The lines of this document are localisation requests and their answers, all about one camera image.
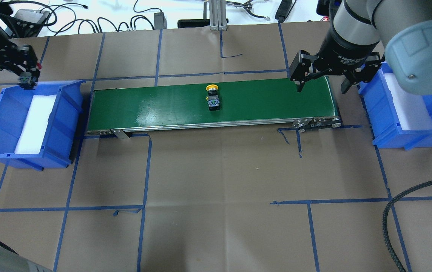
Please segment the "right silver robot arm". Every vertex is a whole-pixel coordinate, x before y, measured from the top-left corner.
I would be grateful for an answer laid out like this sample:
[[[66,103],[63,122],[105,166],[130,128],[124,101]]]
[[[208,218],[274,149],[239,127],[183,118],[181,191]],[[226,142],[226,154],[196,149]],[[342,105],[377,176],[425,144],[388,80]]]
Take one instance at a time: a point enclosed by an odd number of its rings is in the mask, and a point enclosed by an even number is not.
[[[370,82],[385,62],[408,93],[432,95],[432,0],[320,0],[330,28],[318,50],[301,50],[289,78],[302,91],[322,76],[344,76],[342,93]]]

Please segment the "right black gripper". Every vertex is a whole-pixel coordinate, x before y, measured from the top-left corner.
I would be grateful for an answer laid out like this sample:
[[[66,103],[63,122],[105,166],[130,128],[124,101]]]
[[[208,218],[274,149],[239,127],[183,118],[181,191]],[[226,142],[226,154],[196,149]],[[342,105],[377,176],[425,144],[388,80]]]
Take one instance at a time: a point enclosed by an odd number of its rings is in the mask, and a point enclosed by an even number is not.
[[[329,30],[317,55],[298,51],[290,64],[290,80],[300,93],[306,82],[320,76],[344,75],[341,93],[346,94],[354,85],[369,83],[380,69],[382,59],[372,53],[377,45],[378,42],[354,44],[344,40],[335,30]]]

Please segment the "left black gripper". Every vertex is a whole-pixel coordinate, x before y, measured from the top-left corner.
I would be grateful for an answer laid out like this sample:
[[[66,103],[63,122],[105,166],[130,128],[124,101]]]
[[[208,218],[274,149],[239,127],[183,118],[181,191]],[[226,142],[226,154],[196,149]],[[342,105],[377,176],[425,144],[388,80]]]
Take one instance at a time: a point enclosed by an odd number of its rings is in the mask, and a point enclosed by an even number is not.
[[[40,64],[31,45],[16,45],[0,29],[0,71],[16,72],[16,67],[25,72],[18,76],[21,88],[35,88],[39,79]]]

